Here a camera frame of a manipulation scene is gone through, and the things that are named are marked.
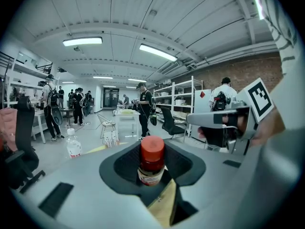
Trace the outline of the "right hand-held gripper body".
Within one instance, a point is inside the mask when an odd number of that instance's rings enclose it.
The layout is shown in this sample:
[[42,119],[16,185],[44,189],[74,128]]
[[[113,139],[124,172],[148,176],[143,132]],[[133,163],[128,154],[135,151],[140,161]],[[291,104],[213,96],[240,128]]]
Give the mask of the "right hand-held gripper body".
[[246,115],[246,128],[236,137],[233,154],[244,155],[249,147],[250,140],[255,135],[259,123],[271,112],[274,104],[261,78],[241,90],[231,104],[238,115]]

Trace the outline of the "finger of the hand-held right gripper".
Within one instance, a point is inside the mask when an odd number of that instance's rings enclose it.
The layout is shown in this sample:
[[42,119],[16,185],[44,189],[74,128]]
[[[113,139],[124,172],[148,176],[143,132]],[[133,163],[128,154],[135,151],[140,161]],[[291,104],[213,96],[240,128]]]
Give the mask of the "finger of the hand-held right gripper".
[[206,139],[208,145],[224,148],[228,147],[229,141],[236,140],[238,130],[234,127],[214,129],[201,126],[198,133],[200,138]]
[[186,122],[207,128],[237,128],[238,117],[247,115],[249,112],[249,106],[241,106],[223,111],[193,113],[187,115]]

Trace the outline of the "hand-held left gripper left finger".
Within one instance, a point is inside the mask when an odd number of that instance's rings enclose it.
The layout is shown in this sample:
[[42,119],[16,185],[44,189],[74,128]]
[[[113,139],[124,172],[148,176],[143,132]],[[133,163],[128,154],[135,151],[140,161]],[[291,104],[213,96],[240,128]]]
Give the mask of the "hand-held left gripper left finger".
[[[163,229],[139,197],[116,193],[100,177],[101,162],[127,147],[119,145],[70,159],[24,195],[12,193],[43,229]],[[52,218],[39,205],[60,182],[73,185],[73,189]]]

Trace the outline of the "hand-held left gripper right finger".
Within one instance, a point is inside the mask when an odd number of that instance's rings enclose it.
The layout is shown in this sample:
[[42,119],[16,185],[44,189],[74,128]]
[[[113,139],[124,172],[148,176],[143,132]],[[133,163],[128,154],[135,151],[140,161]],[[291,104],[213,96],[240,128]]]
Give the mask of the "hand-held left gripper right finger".
[[173,229],[304,229],[304,129],[285,130],[243,157],[165,147],[177,185]]

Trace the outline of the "red-capped small jar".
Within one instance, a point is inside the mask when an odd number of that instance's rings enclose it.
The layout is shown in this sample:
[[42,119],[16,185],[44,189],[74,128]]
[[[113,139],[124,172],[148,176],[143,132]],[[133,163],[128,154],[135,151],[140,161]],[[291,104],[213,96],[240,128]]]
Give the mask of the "red-capped small jar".
[[150,135],[141,141],[138,177],[144,185],[155,186],[160,182],[165,168],[164,151],[164,140],[158,136]]

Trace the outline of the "person's right forearm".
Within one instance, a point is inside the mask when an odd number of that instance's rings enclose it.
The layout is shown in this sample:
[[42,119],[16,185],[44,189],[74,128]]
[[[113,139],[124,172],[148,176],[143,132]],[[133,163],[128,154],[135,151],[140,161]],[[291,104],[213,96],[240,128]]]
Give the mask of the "person's right forearm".
[[251,139],[250,146],[264,145],[267,140],[285,130],[285,125],[277,108],[273,109],[259,124],[257,131]]

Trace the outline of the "white multi-level shelving rack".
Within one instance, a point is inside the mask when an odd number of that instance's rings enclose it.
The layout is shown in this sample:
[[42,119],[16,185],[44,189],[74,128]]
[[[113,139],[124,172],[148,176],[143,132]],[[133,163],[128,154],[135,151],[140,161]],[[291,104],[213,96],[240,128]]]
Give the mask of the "white multi-level shelving rack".
[[47,72],[0,51],[0,107],[15,106],[22,96],[39,104],[47,76]]

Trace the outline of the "pale metal cabinet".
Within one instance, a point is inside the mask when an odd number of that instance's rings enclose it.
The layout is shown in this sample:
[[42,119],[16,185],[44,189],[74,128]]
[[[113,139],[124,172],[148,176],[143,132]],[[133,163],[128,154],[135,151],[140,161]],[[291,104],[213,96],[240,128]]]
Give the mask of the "pale metal cabinet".
[[[212,90],[196,90],[194,92],[194,101],[193,101],[193,113],[205,113],[210,111],[209,100],[211,97]],[[205,142],[205,138],[200,138],[198,133],[199,126],[192,125],[191,137],[199,141]]]

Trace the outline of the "clear water bottle red label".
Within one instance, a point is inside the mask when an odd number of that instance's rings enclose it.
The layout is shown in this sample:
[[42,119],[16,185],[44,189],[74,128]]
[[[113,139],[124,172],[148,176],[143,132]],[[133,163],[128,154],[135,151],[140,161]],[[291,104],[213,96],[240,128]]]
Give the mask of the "clear water bottle red label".
[[81,143],[75,135],[75,129],[69,128],[67,129],[67,140],[66,140],[66,148],[68,152],[69,158],[76,158],[82,154]]

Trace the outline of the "white metal shelving unit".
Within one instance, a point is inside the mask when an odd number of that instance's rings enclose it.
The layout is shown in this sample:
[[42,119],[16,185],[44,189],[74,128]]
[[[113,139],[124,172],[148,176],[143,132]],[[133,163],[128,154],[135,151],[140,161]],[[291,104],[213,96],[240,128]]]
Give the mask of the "white metal shelving unit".
[[175,123],[183,123],[187,114],[194,111],[195,92],[202,89],[203,81],[196,80],[193,76],[184,82],[161,84],[153,90],[157,113],[162,112],[161,108],[168,108]]

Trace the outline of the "striped white shirt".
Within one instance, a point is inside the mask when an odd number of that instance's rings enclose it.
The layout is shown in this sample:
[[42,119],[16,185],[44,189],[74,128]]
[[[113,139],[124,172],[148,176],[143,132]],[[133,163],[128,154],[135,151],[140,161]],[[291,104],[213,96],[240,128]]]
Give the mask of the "striped white shirt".
[[260,3],[264,21],[280,54],[282,73],[286,75],[300,55],[300,50],[297,49],[297,30],[278,0],[260,0]]

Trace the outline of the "white rectangular table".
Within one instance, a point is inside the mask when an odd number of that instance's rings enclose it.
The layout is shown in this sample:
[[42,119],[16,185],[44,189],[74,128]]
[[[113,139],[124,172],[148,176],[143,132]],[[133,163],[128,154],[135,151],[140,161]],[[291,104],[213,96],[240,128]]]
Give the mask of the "white rectangular table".
[[120,140],[120,130],[128,130],[132,137],[139,138],[139,117],[140,113],[132,109],[118,109],[114,111],[116,136]]

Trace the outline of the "white desk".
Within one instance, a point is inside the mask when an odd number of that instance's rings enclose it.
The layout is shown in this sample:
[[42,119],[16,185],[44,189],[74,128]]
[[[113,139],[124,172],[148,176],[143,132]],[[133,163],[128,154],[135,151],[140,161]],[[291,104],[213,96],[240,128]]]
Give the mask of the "white desk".
[[36,141],[36,135],[40,134],[42,138],[42,142],[45,144],[46,139],[45,139],[44,131],[47,129],[48,127],[45,121],[44,111],[43,110],[36,111],[34,115],[33,127],[31,132],[31,136],[33,140]]

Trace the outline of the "pink jacket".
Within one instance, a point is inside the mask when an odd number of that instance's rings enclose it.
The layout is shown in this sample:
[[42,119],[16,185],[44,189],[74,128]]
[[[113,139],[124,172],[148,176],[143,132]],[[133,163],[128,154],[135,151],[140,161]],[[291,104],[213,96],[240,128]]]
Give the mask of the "pink jacket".
[[12,152],[18,150],[15,142],[16,123],[17,109],[7,107],[0,110],[0,137]]

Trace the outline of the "black metal-frame chair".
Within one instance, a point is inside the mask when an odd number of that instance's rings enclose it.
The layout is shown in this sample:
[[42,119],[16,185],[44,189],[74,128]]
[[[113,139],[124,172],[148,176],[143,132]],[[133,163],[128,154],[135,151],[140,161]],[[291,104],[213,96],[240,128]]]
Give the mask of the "black metal-frame chair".
[[187,130],[187,123],[176,123],[172,114],[171,110],[168,108],[161,108],[162,114],[163,114],[163,125],[162,129],[165,130],[170,136],[171,139],[173,139],[174,136],[183,134],[183,142],[185,141],[186,137],[186,130]]

